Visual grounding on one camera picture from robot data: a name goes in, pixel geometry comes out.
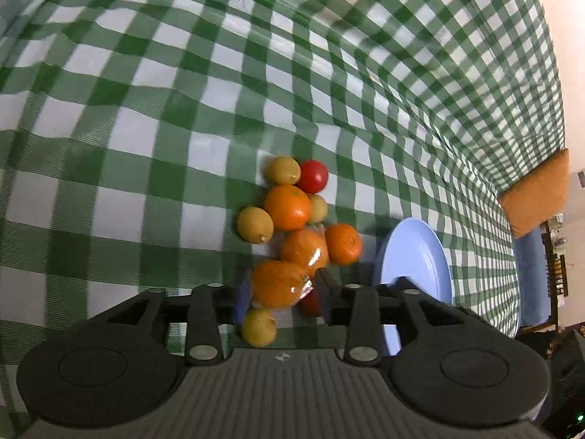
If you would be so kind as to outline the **red tomato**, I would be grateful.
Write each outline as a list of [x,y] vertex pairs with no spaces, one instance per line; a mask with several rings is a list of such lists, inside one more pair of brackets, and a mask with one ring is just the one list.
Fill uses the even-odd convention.
[[298,302],[298,307],[308,317],[320,317],[322,315],[315,288],[312,288],[307,295],[301,298]]
[[329,171],[325,164],[308,160],[301,164],[301,176],[297,187],[309,194],[320,193],[328,183]]

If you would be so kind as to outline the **yellow lemon bottom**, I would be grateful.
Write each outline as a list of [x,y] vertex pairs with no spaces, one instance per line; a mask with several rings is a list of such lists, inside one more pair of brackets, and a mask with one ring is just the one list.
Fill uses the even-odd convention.
[[277,332],[276,320],[268,309],[250,309],[241,325],[242,338],[256,348],[272,344],[277,338]]

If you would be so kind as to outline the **bare orange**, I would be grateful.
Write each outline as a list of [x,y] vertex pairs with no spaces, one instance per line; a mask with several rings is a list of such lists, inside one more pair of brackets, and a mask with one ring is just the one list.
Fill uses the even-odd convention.
[[308,224],[312,204],[308,196],[290,184],[272,187],[265,198],[264,209],[280,231],[294,231]]
[[337,266],[355,264],[362,254],[362,240],[357,230],[348,224],[339,223],[325,229],[329,260]]

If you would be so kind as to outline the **small yellow lemon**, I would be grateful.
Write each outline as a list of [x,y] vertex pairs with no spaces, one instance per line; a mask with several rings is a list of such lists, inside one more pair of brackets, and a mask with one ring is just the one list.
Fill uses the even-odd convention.
[[318,224],[323,222],[328,214],[327,202],[318,194],[311,194],[308,198],[312,205],[312,212],[310,213],[308,223]]

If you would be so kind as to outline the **red tomato top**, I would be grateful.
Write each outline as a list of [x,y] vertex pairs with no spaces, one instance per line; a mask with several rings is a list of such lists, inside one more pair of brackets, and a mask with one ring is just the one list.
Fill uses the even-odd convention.
[[301,164],[301,176],[297,187],[309,194],[320,193],[328,183],[329,171],[325,164],[308,160]]

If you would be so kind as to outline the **yellow lemon top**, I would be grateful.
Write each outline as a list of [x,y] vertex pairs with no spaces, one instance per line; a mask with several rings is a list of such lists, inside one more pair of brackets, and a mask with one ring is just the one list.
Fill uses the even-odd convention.
[[292,157],[275,157],[268,164],[265,175],[271,183],[295,185],[301,178],[301,166]]

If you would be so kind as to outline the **light blue plate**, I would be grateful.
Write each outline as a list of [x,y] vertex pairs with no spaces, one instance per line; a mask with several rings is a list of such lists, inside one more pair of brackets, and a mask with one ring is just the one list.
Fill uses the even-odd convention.
[[375,261],[373,285],[377,288],[382,308],[380,319],[385,345],[383,354],[395,356],[401,351],[397,320],[404,316],[385,302],[396,297],[388,291],[399,278],[438,302],[453,302],[451,274],[442,243],[429,224],[405,218],[387,236]]

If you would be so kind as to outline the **blue sofa seat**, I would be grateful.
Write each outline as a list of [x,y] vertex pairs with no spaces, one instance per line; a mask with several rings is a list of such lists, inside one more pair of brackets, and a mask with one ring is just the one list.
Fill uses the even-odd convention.
[[514,240],[514,260],[520,286],[520,326],[532,327],[546,322],[550,315],[546,249],[541,230],[536,227]]

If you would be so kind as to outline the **wooden chair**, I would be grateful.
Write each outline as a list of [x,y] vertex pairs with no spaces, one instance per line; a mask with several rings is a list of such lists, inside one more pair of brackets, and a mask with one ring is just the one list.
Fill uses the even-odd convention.
[[540,225],[541,240],[546,256],[546,285],[549,300],[550,314],[546,321],[531,326],[522,326],[521,334],[543,331],[549,328],[559,329],[559,300],[568,293],[566,262],[563,255],[556,254],[549,223]]

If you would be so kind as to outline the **green white checkered cloth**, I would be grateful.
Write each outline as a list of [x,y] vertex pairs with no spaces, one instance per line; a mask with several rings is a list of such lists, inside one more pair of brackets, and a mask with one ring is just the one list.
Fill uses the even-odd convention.
[[1,9],[1,434],[43,340],[149,288],[230,284],[270,159],[323,162],[369,281],[404,217],[456,303],[507,335],[521,295],[499,195],[565,144],[539,0],[9,0]]

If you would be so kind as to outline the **orange cushion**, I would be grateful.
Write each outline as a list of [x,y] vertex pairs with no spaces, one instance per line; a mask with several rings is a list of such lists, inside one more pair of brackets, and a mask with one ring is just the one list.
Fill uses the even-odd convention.
[[557,151],[499,197],[514,239],[535,230],[566,204],[569,150]]

